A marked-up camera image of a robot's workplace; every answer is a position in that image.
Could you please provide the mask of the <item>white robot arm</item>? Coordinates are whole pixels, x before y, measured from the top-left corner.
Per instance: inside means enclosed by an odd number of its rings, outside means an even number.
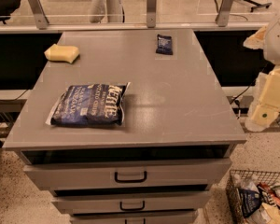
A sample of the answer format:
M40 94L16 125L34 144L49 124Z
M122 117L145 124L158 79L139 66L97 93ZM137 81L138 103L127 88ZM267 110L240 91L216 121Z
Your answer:
M265 26L247 38L244 46L262 49L264 59L274 68L268 74L259 73L248 110L245 127L251 132L262 132L280 114L280 10Z

